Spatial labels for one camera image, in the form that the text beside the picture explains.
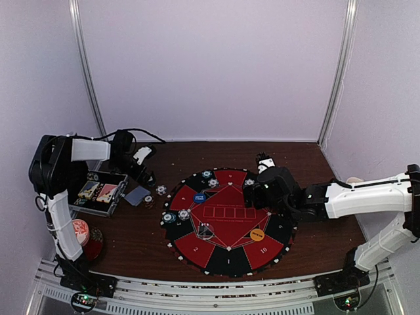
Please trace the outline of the green white chip stack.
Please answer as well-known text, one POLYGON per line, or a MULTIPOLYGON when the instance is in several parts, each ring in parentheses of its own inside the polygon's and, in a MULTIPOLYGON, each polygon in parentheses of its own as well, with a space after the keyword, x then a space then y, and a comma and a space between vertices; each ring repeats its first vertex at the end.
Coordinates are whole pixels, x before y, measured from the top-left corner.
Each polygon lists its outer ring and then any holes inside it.
POLYGON ((153 187, 153 186, 155 186, 155 185, 156 185, 156 180, 155 180, 155 178, 150 177, 150 178, 149 178, 149 180, 148 180, 148 182, 147 182, 147 185, 148 185, 149 187, 153 187))

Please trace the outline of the orange big blind button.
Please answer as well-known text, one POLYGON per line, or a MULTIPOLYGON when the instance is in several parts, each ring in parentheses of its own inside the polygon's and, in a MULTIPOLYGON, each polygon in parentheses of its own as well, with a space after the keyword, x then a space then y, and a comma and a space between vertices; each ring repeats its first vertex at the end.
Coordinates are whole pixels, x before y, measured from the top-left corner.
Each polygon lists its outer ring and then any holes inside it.
POLYGON ((264 237, 265 237, 265 233, 263 230, 261 230, 260 228, 254 228, 250 231, 249 233, 250 238, 254 241, 254 242, 261 242, 264 237))

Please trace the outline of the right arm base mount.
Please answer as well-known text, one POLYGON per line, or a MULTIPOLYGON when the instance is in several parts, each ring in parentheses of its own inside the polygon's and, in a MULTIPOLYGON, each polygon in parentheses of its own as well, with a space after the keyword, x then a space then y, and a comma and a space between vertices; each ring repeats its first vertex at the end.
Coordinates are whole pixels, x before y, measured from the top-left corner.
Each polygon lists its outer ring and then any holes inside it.
POLYGON ((370 278, 365 276, 343 276, 340 273, 316 276, 314 285, 319 297, 336 295, 346 291, 356 291, 358 288, 370 284, 370 278))

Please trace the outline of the white grey chip stack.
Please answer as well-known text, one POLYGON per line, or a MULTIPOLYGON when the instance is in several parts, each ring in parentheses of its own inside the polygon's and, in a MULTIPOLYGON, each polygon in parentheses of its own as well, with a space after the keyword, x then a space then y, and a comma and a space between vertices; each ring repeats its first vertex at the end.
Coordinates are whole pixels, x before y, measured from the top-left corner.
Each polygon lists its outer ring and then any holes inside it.
POLYGON ((167 187, 165 185, 158 185, 156 187, 156 194, 159 196, 163 196, 167 193, 167 187))

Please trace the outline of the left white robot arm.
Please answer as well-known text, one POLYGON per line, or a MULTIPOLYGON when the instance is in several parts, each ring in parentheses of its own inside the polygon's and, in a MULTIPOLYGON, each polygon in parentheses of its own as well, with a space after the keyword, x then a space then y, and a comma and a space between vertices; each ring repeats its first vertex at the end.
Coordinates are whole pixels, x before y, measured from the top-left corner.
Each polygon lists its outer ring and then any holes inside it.
POLYGON ((80 135, 44 135, 29 168, 29 180, 43 202, 47 227, 53 237, 56 254, 75 263, 83 255, 75 236, 68 205, 68 190, 78 176, 87 174, 88 161, 107 161, 140 184, 156 181, 144 164, 156 153, 152 145, 137 148, 134 129, 118 129, 99 138, 80 135))

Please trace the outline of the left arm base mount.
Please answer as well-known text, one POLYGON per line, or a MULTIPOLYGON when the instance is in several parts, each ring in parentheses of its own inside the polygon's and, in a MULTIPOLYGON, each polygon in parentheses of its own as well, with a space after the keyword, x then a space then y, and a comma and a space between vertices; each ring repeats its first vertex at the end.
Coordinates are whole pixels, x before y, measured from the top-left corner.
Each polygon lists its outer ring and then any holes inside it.
POLYGON ((83 257, 76 261, 58 258, 62 269, 60 285, 74 291, 88 293, 97 297, 112 298, 117 285, 117 278, 89 271, 89 262, 83 257))

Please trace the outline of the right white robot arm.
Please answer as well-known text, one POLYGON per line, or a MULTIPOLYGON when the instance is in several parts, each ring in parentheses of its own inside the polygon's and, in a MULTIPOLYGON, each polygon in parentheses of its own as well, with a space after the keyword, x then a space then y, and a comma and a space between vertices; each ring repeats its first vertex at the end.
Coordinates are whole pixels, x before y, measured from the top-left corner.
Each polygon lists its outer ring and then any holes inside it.
POLYGON ((293 222, 339 219, 365 213, 395 212, 376 236, 348 253, 348 266, 337 274, 341 289, 351 289, 368 272, 408 242, 419 239, 419 166, 393 177, 359 183, 333 180, 301 188, 289 169, 263 165, 243 184, 246 207, 269 208, 293 222))

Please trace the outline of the green chips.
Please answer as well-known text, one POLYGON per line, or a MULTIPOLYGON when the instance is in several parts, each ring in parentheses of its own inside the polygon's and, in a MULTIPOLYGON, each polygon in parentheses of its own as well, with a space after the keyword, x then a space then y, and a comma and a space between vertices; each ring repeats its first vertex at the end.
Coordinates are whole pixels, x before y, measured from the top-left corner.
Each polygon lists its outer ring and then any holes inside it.
POLYGON ((163 221, 165 224, 171 224, 171 223, 175 222, 175 221, 176 221, 176 219, 177 219, 177 217, 176 217, 176 215, 175 215, 174 213, 165 213, 165 214, 162 216, 162 221, 163 221))
POLYGON ((208 179, 212 176, 212 172, 210 170, 205 170, 201 172, 203 178, 208 179))

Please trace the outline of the white chips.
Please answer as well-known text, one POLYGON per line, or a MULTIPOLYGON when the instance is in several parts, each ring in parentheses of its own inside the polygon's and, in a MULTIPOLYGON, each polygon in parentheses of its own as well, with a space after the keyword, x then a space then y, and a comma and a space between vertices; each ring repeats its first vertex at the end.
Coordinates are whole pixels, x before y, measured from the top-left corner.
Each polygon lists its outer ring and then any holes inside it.
POLYGON ((245 180, 244 185, 245 186, 252 186, 254 185, 255 181, 252 178, 248 178, 245 180))
POLYGON ((218 180, 217 180, 217 179, 215 179, 215 178, 211 178, 211 179, 209 179, 209 181, 208 181, 208 186, 209 186, 210 188, 217 187, 218 185, 219 185, 219 182, 218 182, 218 180))
POLYGON ((189 210, 183 209, 183 210, 179 211, 178 212, 178 218, 181 221, 187 221, 190 218, 190 212, 189 212, 189 210))

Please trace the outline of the blue small blind button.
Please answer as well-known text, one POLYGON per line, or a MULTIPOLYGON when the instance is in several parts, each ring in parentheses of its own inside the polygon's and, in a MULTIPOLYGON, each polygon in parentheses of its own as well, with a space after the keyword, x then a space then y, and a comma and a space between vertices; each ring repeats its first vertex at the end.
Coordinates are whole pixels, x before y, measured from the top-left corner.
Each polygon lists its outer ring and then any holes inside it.
POLYGON ((207 199, 207 197, 203 193, 195 194, 194 197, 193 197, 194 203, 197 203, 197 204, 204 203, 206 201, 206 199, 207 199))

